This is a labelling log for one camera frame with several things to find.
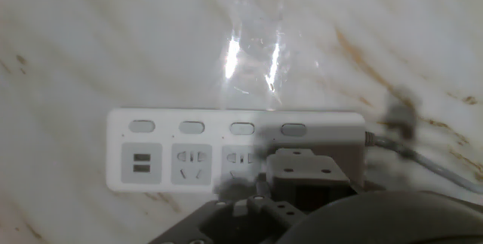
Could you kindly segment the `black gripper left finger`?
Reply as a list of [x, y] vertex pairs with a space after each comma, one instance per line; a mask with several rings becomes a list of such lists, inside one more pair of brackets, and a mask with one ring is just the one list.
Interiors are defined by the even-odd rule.
[[210, 201], [149, 244], [274, 243], [306, 215], [288, 202], [252, 196], [241, 202]]

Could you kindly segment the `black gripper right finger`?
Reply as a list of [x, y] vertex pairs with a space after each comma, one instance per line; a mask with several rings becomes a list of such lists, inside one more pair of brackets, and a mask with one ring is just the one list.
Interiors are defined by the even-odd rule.
[[303, 212], [357, 194], [357, 189], [330, 156], [310, 150], [279, 149], [266, 159], [271, 198]]

